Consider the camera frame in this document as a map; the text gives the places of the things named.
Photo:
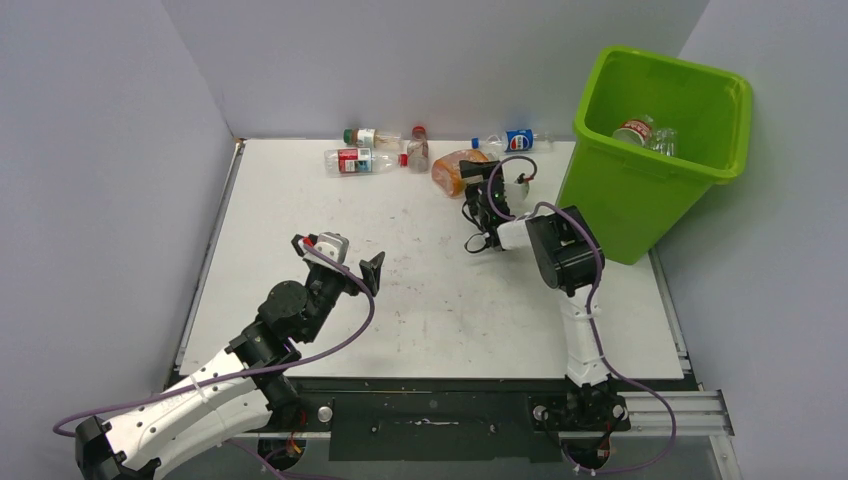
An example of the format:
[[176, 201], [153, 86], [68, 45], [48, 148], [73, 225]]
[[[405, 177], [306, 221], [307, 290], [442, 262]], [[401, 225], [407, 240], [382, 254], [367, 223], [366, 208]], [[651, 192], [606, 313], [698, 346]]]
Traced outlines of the red blue label bottle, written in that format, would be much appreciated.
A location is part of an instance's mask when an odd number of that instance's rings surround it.
[[334, 177], [382, 174], [405, 167], [408, 156], [403, 153], [375, 151], [371, 148], [328, 150], [324, 155], [325, 171]]

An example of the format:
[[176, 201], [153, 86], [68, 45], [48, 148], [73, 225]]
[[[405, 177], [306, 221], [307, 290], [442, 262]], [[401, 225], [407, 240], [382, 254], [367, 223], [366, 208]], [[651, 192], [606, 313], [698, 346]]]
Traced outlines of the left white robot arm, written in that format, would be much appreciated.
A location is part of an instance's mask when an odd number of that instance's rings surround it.
[[307, 364], [296, 346], [313, 342], [343, 295], [372, 302], [384, 253], [345, 264], [347, 238], [296, 235], [292, 246], [308, 268], [304, 282], [269, 291], [253, 322], [194, 373], [161, 394], [91, 413], [75, 428], [75, 461], [86, 479], [162, 479], [175, 467], [242, 433], [297, 420], [301, 397], [286, 370]]

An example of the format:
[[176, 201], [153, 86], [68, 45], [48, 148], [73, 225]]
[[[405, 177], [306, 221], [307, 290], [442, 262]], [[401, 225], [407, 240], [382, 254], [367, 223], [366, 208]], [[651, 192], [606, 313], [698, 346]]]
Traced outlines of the red cap small bottle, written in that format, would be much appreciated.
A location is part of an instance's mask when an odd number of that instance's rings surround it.
[[407, 167], [414, 173], [429, 171], [429, 145], [427, 132], [423, 126], [415, 126], [407, 144]]

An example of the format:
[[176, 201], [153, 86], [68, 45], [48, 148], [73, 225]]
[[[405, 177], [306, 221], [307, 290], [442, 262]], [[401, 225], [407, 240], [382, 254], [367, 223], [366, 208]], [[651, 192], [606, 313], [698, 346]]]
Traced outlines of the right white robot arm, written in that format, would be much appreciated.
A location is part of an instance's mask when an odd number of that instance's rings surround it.
[[611, 374], [592, 329], [599, 311], [596, 282], [605, 259], [578, 209], [511, 213], [502, 167], [496, 161], [462, 160], [459, 175], [465, 184], [461, 211], [477, 229], [465, 242], [465, 250], [479, 254], [529, 249], [545, 285], [560, 294], [570, 387], [563, 406], [536, 408], [537, 421], [570, 430], [612, 432], [628, 427], [626, 404], [609, 383]]

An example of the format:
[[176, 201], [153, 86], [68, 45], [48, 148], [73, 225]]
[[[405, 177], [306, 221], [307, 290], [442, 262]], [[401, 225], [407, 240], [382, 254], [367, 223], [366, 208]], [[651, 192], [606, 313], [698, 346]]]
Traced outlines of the orange bottle white cap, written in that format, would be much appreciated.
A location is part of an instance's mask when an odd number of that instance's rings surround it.
[[460, 175], [461, 161], [486, 163], [495, 161], [493, 153], [477, 149], [464, 149], [451, 152], [437, 159], [431, 166], [430, 174], [433, 182], [450, 198], [456, 198], [464, 193], [465, 181]]

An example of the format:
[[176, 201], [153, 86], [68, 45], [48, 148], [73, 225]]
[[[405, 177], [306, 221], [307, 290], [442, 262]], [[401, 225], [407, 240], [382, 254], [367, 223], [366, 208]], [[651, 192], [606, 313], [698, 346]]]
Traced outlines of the red label clear bottle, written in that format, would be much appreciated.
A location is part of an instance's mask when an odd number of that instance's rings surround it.
[[647, 147], [654, 129], [655, 120], [650, 115], [638, 115], [623, 122], [611, 137], [624, 143]]

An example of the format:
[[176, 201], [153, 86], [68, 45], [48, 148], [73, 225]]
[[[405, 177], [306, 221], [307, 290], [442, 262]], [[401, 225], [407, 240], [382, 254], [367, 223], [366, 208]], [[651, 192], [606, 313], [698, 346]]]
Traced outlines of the blue label water bottle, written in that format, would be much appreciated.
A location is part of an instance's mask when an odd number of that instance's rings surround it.
[[675, 157], [677, 153], [678, 132], [673, 128], [656, 129], [647, 143], [647, 148], [668, 157]]

